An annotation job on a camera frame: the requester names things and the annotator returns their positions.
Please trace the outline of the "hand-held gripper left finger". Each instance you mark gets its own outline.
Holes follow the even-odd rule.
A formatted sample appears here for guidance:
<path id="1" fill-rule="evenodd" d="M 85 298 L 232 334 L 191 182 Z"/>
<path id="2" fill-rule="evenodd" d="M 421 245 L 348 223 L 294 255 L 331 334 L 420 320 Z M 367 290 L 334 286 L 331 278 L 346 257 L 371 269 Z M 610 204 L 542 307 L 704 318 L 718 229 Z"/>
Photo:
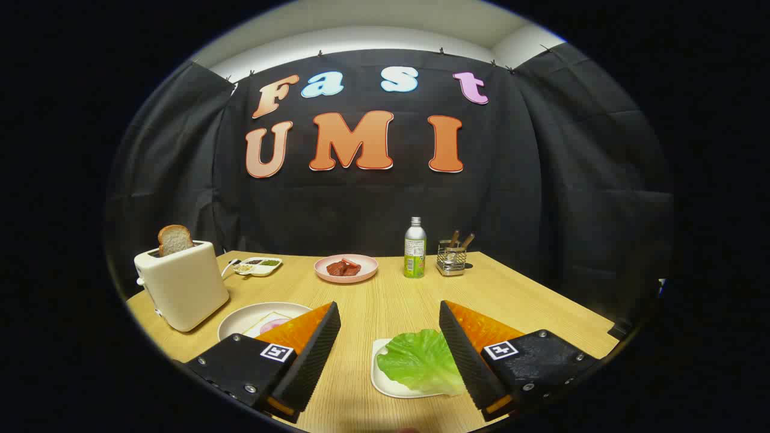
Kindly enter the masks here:
<path id="1" fill-rule="evenodd" d="M 184 362 L 184 372 L 254 410 L 295 423 L 316 389 L 341 326 L 336 302 L 256 337 L 234 333 Z"/>

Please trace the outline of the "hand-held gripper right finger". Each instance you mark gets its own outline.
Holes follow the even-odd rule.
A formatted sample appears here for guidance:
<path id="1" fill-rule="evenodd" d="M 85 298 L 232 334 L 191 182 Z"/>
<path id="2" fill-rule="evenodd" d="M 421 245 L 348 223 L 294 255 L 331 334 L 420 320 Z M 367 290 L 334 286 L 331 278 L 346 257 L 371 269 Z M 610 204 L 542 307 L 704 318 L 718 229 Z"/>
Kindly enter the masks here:
<path id="1" fill-rule="evenodd" d="M 486 422 L 537 411 L 599 366 L 599 359 L 547 329 L 523 333 L 456 302 L 441 301 L 439 324 Z"/>

